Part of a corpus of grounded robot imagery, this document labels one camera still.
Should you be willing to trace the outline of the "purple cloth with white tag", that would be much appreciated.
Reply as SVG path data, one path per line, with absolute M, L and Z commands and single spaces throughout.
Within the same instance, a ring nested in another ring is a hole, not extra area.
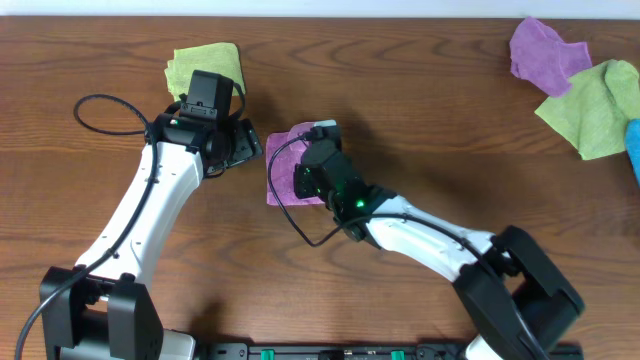
M 288 132 L 272 133 L 266 142 L 266 165 L 269 165 L 274 153 L 288 141 L 308 132 L 314 126 L 314 122 L 299 123 Z M 295 165 L 301 160 L 302 154 L 308 147 L 305 141 L 298 141 L 288 145 L 276 157 L 272 164 L 271 180 L 276 193 L 284 206 L 319 205 L 322 200 L 318 197 L 299 199 L 294 192 Z

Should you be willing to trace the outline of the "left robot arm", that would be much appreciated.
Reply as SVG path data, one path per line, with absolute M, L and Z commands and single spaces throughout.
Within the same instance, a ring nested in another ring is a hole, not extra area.
M 49 359 L 193 359 L 193 336 L 162 325 L 150 296 L 157 262 L 182 207 L 203 180 L 262 155 L 239 84 L 196 70 L 187 93 L 143 123 L 134 179 L 101 234 L 71 269 L 40 284 Z

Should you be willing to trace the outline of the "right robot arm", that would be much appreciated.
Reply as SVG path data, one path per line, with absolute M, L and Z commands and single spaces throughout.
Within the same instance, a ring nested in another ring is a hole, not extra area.
M 451 283 L 478 331 L 466 359 L 547 359 L 585 310 L 526 231 L 493 234 L 430 215 L 366 183 L 337 140 L 309 142 L 294 184 L 297 196 L 318 196 L 352 240 L 407 256 Z

